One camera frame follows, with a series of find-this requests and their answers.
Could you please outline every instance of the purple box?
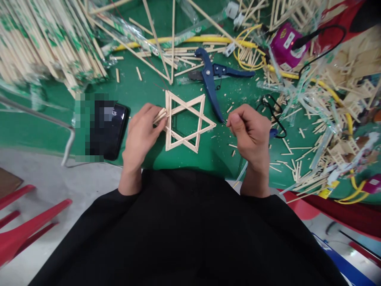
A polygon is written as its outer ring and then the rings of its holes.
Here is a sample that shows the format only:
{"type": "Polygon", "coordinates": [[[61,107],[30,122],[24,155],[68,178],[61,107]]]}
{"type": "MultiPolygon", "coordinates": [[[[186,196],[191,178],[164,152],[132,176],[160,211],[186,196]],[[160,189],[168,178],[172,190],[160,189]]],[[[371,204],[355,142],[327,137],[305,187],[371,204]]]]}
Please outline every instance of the purple box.
{"type": "Polygon", "coordinates": [[[291,50],[295,40],[301,37],[303,37],[303,35],[297,32],[291,24],[287,22],[278,29],[273,38],[270,46],[278,65],[283,70],[289,71],[296,67],[310,48],[311,44],[308,42],[298,50],[291,50]]]}

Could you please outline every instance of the concrete floor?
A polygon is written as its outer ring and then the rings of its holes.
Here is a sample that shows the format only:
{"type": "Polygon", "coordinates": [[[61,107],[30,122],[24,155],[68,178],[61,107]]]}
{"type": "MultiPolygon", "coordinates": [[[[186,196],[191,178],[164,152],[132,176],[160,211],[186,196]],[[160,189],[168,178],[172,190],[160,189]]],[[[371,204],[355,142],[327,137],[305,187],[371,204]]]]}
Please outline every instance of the concrete floor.
{"type": "MultiPolygon", "coordinates": [[[[60,157],[0,149],[0,167],[22,178],[24,185],[33,184],[37,187],[36,190],[0,211],[0,218],[14,210],[21,211],[21,216],[2,228],[0,232],[17,227],[66,198],[73,200],[72,205],[54,219],[54,221],[60,222],[58,225],[1,268],[1,286],[27,285],[79,216],[97,197],[118,186],[120,168],[107,164],[87,164],[76,168],[64,168],[60,163],[60,157]]],[[[70,160],[69,165],[73,164],[76,163],[70,160]]],[[[272,190],[272,193],[279,194],[275,189],[272,190]]],[[[311,221],[304,221],[311,232],[321,239],[331,241],[332,248],[350,260],[377,284],[378,278],[381,277],[381,270],[361,254],[353,253],[347,245],[349,239],[339,233],[333,236],[325,234],[325,229],[331,222],[332,220],[323,214],[311,221]]],[[[342,229],[345,229],[355,239],[359,236],[344,227],[342,229]]]]}

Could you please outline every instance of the phone screen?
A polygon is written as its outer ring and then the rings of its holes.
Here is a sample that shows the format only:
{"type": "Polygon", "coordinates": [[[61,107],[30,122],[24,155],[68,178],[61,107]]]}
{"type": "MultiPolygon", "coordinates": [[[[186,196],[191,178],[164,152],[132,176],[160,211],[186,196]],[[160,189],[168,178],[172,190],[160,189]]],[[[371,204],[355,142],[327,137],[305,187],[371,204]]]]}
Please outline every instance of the phone screen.
{"type": "Polygon", "coordinates": [[[103,155],[105,160],[118,158],[128,109],[110,101],[95,101],[94,128],[90,131],[90,155],[103,155]]]}

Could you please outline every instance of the star-shaped frame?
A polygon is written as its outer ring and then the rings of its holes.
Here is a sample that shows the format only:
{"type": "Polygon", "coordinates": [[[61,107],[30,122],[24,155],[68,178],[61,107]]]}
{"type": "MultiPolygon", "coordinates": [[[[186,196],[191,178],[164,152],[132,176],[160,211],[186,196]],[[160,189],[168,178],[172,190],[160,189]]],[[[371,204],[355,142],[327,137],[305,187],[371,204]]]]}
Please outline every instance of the star-shaped frame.
{"type": "Polygon", "coordinates": [[[168,116],[167,126],[165,127],[165,131],[167,132],[166,139],[165,139],[165,150],[166,151],[169,151],[169,150],[171,150],[171,149],[173,149],[173,148],[175,148],[181,144],[184,144],[190,150],[198,153],[198,146],[200,144],[200,135],[217,126],[216,123],[214,123],[209,118],[204,116],[204,105],[205,105],[205,94],[200,95],[200,96],[198,96],[198,97],[196,97],[196,98],[194,98],[188,102],[185,102],[185,101],[181,100],[179,97],[177,97],[176,95],[174,95],[172,92],[170,92],[168,90],[165,91],[165,108],[166,108],[166,112],[167,112],[167,116],[168,116]],[[172,109],[172,100],[176,101],[178,104],[180,104],[180,106],[172,109]],[[193,105],[198,104],[198,103],[201,104],[199,112],[192,107],[193,105]],[[190,134],[187,137],[181,137],[179,134],[177,134],[176,132],[174,132],[172,130],[172,116],[179,113],[180,111],[185,110],[185,109],[189,110],[190,112],[192,112],[193,114],[195,114],[198,117],[198,127],[197,127],[197,131],[195,133],[190,134]],[[209,126],[201,129],[202,121],[207,122],[209,124],[209,126]],[[175,138],[177,141],[172,143],[171,142],[172,137],[175,138]],[[196,137],[196,144],[193,145],[191,142],[189,142],[189,140],[191,140],[195,137],[196,137]]]}

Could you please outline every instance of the red chair leg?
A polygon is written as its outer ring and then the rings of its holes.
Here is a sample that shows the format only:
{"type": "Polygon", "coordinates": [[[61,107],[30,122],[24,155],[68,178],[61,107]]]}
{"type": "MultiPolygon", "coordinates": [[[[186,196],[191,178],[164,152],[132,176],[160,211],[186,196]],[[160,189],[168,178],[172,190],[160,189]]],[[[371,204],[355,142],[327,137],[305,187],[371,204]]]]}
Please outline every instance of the red chair leg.
{"type": "Polygon", "coordinates": [[[17,218],[18,216],[20,215],[20,212],[19,211],[14,211],[14,212],[11,212],[9,215],[7,215],[6,217],[0,219],[0,228],[2,228],[3,226],[7,225],[8,223],[10,223],[11,221],[13,221],[15,218],[17,218]]]}
{"type": "Polygon", "coordinates": [[[61,211],[63,211],[65,208],[71,205],[72,202],[72,200],[66,199],[60,202],[59,204],[55,205],[54,207],[48,209],[47,211],[34,217],[33,219],[27,221],[26,223],[20,225],[19,227],[16,227],[15,229],[11,230],[11,232],[13,232],[13,234],[17,235],[18,237],[21,236],[25,239],[29,238],[29,236],[34,234],[47,222],[51,221],[61,211]]]}
{"type": "Polygon", "coordinates": [[[56,223],[51,223],[49,225],[47,225],[46,227],[44,227],[43,229],[41,229],[40,231],[36,232],[35,234],[33,234],[30,238],[28,238],[21,246],[20,248],[17,250],[15,256],[13,258],[15,258],[16,256],[18,256],[21,252],[23,252],[28,246],[30,246],[33,242],[35,242],[37,239],[39,239],[41,236],[43,236],[45,233],[47,233],[49,230],[51,230],[53,228],[53,226],[55,226],[56,224],[58,224],[58,222],[56,223]]]}
{"type": "Polygon", "coordinates": [[[28,238],[72,203],[66,199],[13,230],[0,234],[0,266],[11,261],[28,238]]]}
{"type": "Polygon", "coordinates": [[[22,197],[26,193],[34,190],[36,187],[33,185],[26,185],[25,187],[22,187],[21,189],[18,189],[17,191],[14,191],[13,193],[7,195],[6,197],[3,197],[0,199],[0,210],[5,208],[7,205],[13,203],[18,198],[22,197]]]}

